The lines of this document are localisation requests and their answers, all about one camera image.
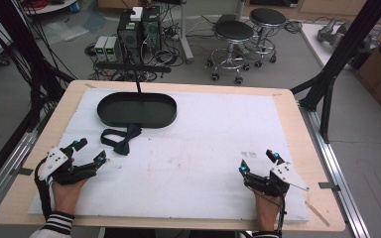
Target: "white shelf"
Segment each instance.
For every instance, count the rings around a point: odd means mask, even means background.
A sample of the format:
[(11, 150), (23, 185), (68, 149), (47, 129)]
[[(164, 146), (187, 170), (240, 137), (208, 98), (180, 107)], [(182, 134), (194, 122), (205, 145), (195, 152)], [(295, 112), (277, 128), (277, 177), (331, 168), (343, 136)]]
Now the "white shelf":
[(24, 9), (27, 15), (37, 15), (37, 14), (43, 14), (43, 13), (49, 13), (49, 12), (55, 12), (57, 10), (60, 10), (62, 8), (70, 6), (72, 3), (76, 2), (77, 0), (64, 0), (63, 4), (49, 4), (43, 9), (36, 10), (36, 12), (33, 9)]

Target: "wooden table frame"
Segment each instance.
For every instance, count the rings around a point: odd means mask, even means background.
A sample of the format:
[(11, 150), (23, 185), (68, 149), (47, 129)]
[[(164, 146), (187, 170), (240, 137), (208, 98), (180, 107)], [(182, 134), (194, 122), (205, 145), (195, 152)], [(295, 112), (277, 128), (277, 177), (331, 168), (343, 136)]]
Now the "wooden table frame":
[[(342, 231), (345, 229), (339, 207), (330, 189), (321, 189), (319, 182), (327, 181), (312, 138), (305, 125), (294, 95), (288, 89), (251, 88), (234, 86), (209, 86), (189, 84), (142, 83), (143, 92), (210, 92), (271, 96), (274, 99), (289, 151), (299, 174), (310, 187), (304, 192), (311, 220), (307, 223), (285, 223), (284, 230)], [(38, 139), (26, 169), (34, 169), (51, 146), (56, 146), (76, 110), (83, 93), (88, 88), (136, 90), (132, 82), (76, 80), (72, 82), (49, 123)], [(28, 208), (37, 188), (33, 175), (18, 175), (0, 205), (0, 224), (44, 224), (42, 215), (28, 214)], [(152, 227), (181, 229), (257, 230), (255, 221), (131, 218), (108, 216), (78, 216), (74, 225), (102, 227)]]

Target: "stool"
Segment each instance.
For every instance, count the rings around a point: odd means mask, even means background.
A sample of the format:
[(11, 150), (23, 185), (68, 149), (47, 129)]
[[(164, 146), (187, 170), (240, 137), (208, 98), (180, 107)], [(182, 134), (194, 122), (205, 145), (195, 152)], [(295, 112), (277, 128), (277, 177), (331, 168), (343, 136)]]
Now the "stool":
[(244, 44), (253, 37), (253, 30), (248, 25), (238, 21), (224, 21), (217, 23), (214, 28), (214, 34), (217, 38), (228, 43), (227, 48), (220, 48), (213, 51), (207, 60), (207, 66), (216, 65), (212, 73), (212, 80), (218, 81), (219, 75), (217, 70), (219, 67), (225, 69), (235, 69), (237, 76), (235, 82), (240, 84), (243, 78), (240, 76), (239, 68), (249, 70), (250, 66), (246, 62), (246, 58), (237, 50), (234, 45)]
[(272, 43), (268, 37), (271, 31), (283, 27), (283, 25), (286, 23), (286, 17), (273, 9), (257, 8), (250, 12), (249, 18), (250, 21), (255, 24), (255, 26), (260, 28), (258, 34), (253, 36), (251, 39), (250, 45), (245, 46), (249, 51), (261, 55), (261, 59), (255, 61), (255, 66), (262, 66), (264, 55), (267, 54), (272, 54), (270, 62), (275, 62), (277, 60), (277, 51), (275, 49), (274, 43)]

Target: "black stool seat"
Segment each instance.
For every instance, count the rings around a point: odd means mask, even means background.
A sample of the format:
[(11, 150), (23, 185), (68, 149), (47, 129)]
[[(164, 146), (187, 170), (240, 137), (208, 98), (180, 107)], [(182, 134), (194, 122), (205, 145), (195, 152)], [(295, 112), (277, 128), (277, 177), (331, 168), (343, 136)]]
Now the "black stool seat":
[(246, 41), (253, 36), (248, 25), (238, 21), (225, 21), (215, 25), (215, 33), (225, 40)]
[(250, 19), (257, 25), (281, 25), (286, 22), (286, 17), (282, 13), (268, 8), (252, 10)]

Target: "striped sleeve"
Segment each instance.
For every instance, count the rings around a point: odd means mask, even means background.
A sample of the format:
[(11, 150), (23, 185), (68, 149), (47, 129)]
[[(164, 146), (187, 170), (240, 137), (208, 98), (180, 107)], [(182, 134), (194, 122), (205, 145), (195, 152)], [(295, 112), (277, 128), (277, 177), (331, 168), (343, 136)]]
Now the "striped sleeve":
[(259, 231), (252, 234), (253, 238), (281, 238), (281, 235), (275, 231)]
[(54, 211), (49, 216), (49, 219), (43, 229), (56, 231), (63, 235), (70, 235), (73, 219), (73, 215)]

